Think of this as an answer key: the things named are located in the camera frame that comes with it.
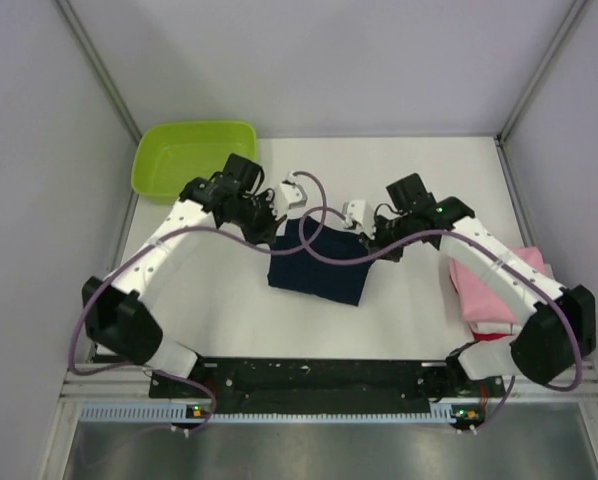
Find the navy blue t shirt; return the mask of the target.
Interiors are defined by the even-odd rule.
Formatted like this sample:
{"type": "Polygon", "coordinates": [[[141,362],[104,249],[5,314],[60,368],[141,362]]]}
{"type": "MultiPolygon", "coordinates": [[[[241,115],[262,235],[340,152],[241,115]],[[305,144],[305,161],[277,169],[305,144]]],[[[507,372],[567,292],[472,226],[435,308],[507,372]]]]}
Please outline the navy blue t shirt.
{"type": "MultiPolygon", "coordinates": [[[[311,247],[331,259],[356,259],[367,254],[356,235],[327,226],[319,231],[311,247]]],[[[273,288],[357,306],[371,267],[370,262],[352,266],[330,265],[301,250],[288,256],[271,257],[267,279],[273,288]]]]}

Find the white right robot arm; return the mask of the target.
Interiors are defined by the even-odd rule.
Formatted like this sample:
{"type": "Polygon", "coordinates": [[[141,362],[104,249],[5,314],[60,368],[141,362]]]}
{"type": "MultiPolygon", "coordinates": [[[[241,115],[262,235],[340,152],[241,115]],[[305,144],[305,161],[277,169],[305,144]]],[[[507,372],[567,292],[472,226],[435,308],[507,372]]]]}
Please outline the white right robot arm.
{"type": "Polygon", "coordinates": [[[574,377],[563,391],[583,380],[583,360],[596,348],[593,293],[582,285],[568,288],[530,265],[499,241],[476,213],[456,197],[438,200],[418,174],[386,188],[392,217],[374,207],[350,206],[348,217],[361,226],[368,251],[393,262],[417,241],[450,258],[457,271],[466,270],[473,285],[455,282],[462,298],[489,295],[505,305],[510,332],[493,340],[477,338],[449,354],[445,380],[455,394],[466,396],[483,379],[522,375],[535,384],[559,390],[556,378],[567,369],[574,377]]]}

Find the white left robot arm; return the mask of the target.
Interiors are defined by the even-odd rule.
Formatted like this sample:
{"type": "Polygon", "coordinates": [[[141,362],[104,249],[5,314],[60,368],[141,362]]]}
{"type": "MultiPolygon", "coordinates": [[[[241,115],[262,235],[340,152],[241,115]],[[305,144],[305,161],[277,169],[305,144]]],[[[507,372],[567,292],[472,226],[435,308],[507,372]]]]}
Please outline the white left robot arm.
{"type": "Polygon", "coordinates": [[[170,374],[182,395],[199,394],[206,382],[199,354],[168,337],[152,309],[171,276],[199,248],[201,233],[217,233],[232,224],[250,246],[274,243],[288,212],[303,206],[306,196],[290,180],[256,193],[263,176],[260,165],[232,154],[210,178],[189,181],[165,220],[126,264],[85,285],[87,336],[131,364],[170,374]]]}

